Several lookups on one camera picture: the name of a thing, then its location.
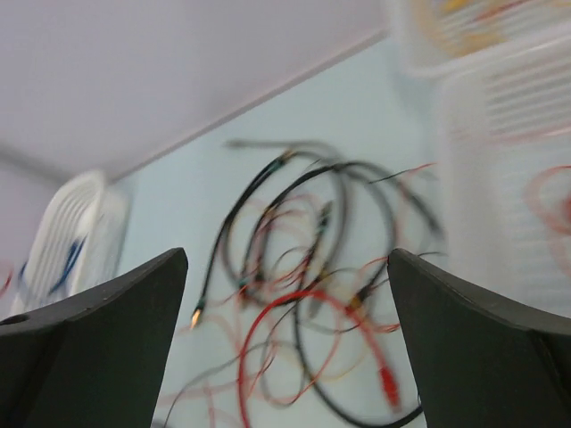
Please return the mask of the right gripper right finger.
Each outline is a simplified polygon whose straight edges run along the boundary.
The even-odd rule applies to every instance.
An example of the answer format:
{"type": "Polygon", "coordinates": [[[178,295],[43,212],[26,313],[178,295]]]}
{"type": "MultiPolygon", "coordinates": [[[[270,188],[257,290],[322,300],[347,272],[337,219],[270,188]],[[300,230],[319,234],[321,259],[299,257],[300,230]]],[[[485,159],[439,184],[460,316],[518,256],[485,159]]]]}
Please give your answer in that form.
{"type": "Polygon", "coordinates": [[[568,427],[570,320],[403,249],[389,283],[430,427],[568,427]]]}

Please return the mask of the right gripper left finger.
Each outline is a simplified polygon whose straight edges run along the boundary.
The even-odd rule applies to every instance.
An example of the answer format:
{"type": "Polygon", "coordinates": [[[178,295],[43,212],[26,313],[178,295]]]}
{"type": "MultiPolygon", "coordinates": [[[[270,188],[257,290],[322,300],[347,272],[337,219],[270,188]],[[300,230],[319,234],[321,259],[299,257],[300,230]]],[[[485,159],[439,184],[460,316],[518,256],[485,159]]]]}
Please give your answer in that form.
{"type": "Polygon", "coordinates": [[[164,252],[74,296],[1,322],[3,427],[148,427],[186,284],[164,252]]]}

